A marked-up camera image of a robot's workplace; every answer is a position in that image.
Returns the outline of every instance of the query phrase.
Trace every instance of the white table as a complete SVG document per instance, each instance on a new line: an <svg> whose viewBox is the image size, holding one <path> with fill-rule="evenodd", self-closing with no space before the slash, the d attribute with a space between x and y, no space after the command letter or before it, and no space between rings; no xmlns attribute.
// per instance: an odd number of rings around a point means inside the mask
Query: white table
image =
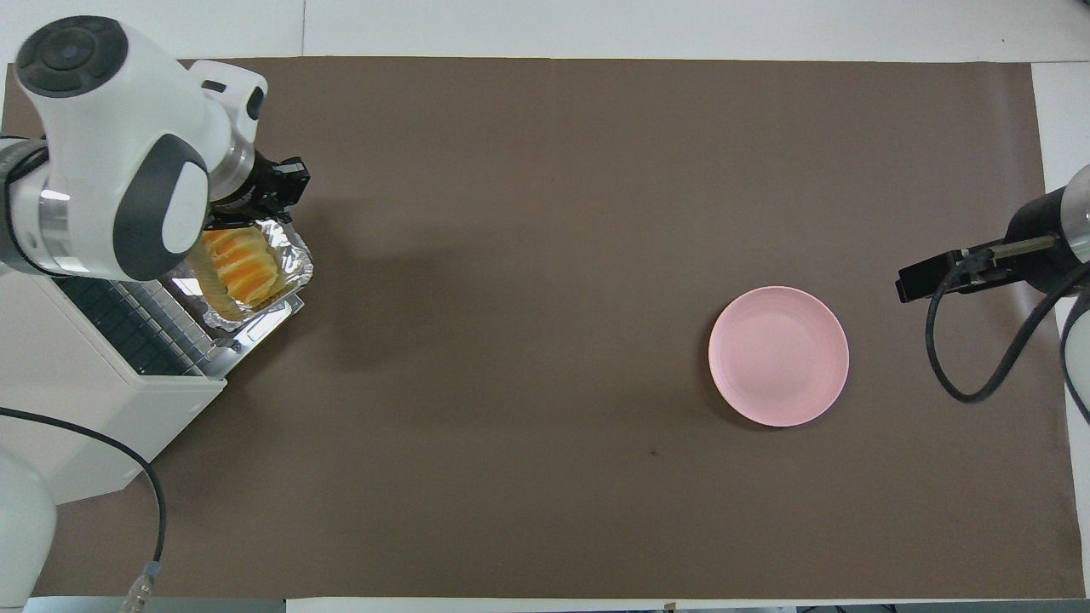
<svg viewBox="0 0 1090 613"><path fill-rule="evenodd" d="M1076 170L1090 164L1090 7L1078 0L0 0L0 60L4 62L14 58L20 41L34 29L76 11L130 23L168 52L184 58L336 55L1032 62L1045 188L1066 184ZM1061 321L1065 314L1066 308L1057 309ZM1080 323L1071 345L1087 349L1074 351L1070 359L1077 381L1090 388L1090 322ZM1090 426L1069 400L1068 428L1083 573L1090 586ZM439 608L434 601L415 599L354 600L360 610ZM594 604L616 610L664 602ZM348 604L340 601L327 606L343 611ZM689 608L743 604L770 603L679 602ZM590 605L586 601L458 599L446 601L443 609L529 611ZM289 609L326 610L303 603Z"/></svg>

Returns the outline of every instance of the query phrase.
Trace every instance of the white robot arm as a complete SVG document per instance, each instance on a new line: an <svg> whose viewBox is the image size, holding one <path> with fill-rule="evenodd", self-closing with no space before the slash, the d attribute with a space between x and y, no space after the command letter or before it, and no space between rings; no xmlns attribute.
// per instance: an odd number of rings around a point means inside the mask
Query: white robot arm
<svg viewBox="0 0 1090 613"><path fill-rule="evenodd" d="M264 77L186 71L114 20L43 27L15 70L48 139L0 137L0 263L16 271L154 279L203 228L290 220L308 180L302 160L253 148Z"/></svg>

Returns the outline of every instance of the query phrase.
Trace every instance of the cable connector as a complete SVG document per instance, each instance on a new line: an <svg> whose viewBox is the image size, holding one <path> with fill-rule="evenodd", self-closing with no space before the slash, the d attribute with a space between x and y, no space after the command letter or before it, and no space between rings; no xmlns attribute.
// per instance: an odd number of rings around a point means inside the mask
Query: cable connector
<svg viewBox="0 0 1090 613"><path fill-rule="evenodd" d="M965 252L965 256L957 263L957 268L970 275L979 274L994 265L995 250L984 248L973 252Z"/></svg>
<svg viewBox="0 0 1090 613"><path fill-rule="evenodd" d="M129 596L121 603L119 613L142 613L147 601L152 599L152 589L155 587L155 578L159 576L159 563L148 562L144 567L144 574L136 577L133 587L129 588Z"/></svg>

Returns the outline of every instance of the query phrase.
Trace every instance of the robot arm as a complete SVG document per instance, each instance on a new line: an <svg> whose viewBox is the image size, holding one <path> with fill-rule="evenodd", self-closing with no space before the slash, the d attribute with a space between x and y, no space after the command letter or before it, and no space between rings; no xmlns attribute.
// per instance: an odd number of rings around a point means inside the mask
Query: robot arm
<svg viewBox="0 0 1090 613"><path fill-rule="evenodd" d="M0 139L0 262L11 268L149 280L204 228L290 221L308 175L299 158L274 165L253 148L261 75L210 61L186 71L98 16L37 31L15 70L48 142Z"/></svg>
<svg viewBox="0 0 1090 613"><path fill-rule="evenodd" d="M901 302L931 298L950 271L983 249L991 249L992 259L965 271L946 292L973 293L1020 280L1042 293L1056 290L1067 274L1090 262L1090 166L1067 185L1022 205L1002 239L901 268L897 296ZM1081 288L1078 284L1066 293Z"/></svg>

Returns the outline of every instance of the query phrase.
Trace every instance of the black cap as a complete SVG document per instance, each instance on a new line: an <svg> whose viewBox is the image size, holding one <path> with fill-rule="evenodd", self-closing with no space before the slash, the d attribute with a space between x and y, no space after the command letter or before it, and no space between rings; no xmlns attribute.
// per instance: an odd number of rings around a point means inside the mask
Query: black cap
<svg viewBox="0 0 1090 613"><path fill-rule="evenodd" d="M129 55L129 38L109 17L81 15L52 22L23 43L15 57L24 87L69 98L109 81Z"/></svg>

